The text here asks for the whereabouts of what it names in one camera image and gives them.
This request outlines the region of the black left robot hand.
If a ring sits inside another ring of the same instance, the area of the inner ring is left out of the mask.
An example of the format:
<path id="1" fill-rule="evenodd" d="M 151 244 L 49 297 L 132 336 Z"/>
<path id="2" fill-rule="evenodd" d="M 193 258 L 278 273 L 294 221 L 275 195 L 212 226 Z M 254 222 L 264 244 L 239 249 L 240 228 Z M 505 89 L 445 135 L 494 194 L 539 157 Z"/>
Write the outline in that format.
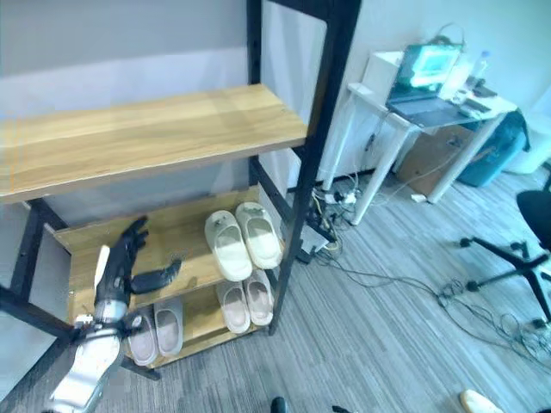
<path id="1" fill-rule="evenodd" d="M 146 216 L 140 217 L 120 234 L 112 246 L 100 248 L 94 278 L 96 309 L 108 301 L 128 306 L 132 295 L 167 287 L 179 274 L 183 259 L 177 257 L 167 267 L 133 275 L 138 254 L 149 235 L 149 231 L 144 229 L 147 221 Z"/>

